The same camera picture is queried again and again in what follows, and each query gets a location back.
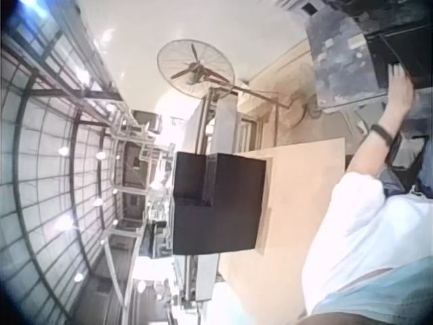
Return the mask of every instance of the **person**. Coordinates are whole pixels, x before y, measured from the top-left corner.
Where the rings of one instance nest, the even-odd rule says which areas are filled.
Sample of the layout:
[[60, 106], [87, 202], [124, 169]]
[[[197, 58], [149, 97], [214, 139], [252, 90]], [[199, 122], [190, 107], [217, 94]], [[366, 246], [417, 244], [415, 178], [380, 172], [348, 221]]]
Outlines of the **person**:
[[387, 107], [333, 189], [307, 255], [306, 318], [298, 325], [426, 324], [433, 304], [431, 139], [417, 178], [423, 194], [405, 193], [395, 177], [386, 197], [378, 177], [413, 98], [403, 67], [390, 66]]

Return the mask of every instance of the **black wristwatch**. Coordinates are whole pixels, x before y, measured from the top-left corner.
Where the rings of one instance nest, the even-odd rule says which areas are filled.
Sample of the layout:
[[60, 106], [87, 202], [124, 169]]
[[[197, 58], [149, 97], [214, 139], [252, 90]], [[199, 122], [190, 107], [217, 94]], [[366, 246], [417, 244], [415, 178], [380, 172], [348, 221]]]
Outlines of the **black wristwatch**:
[[383, 127], [378, 124], [373, 124], [370, 131], [375, 131], [380, 137], [385, 140], [386, 145], [391, 148], [392, 142], [394, 141], [393, 136], [387, 132]]

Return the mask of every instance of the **beige table surface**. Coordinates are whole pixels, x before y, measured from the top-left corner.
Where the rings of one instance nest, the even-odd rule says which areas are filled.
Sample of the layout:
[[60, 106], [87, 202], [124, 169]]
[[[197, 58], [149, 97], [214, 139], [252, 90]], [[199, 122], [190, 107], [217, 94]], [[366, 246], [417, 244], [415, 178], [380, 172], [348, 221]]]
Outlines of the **beige table surface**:
[[344, 174], [344, 139], [243, 153], [267, 160], [256, 249], [221, 255], [219, 271], [257, 324], [292, 324], [304, 309], [300, 275]]

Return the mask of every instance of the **industrial wall fan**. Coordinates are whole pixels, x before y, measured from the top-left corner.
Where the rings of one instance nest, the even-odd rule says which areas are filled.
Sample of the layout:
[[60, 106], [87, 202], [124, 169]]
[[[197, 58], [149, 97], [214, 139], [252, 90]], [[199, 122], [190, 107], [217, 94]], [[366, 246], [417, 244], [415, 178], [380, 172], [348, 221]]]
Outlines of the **industrial wall fan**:
[[157, 63], [164, 79], [185, 95], [201, 99], [213, 88], [218, 90], [214, 92], [217, 96], [214, 100], [217, 100], [234, 89], [290, 109], [290, 105], [275, 98], [236, 86], [235, 71], [229, 60], [205, 42], [193, 39], [171, 41], [159, 51]]

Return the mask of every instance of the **white shirt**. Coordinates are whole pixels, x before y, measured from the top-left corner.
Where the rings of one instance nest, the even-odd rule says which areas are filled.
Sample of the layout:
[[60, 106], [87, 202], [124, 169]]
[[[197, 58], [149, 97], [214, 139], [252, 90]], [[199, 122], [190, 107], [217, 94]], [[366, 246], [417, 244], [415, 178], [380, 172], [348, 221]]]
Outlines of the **white shirt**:
[[382, 182], [348, 173], [336, 185], [302, 271], [306, 311], [361, 276], [433, 255], [433, 200], [385, 199]]

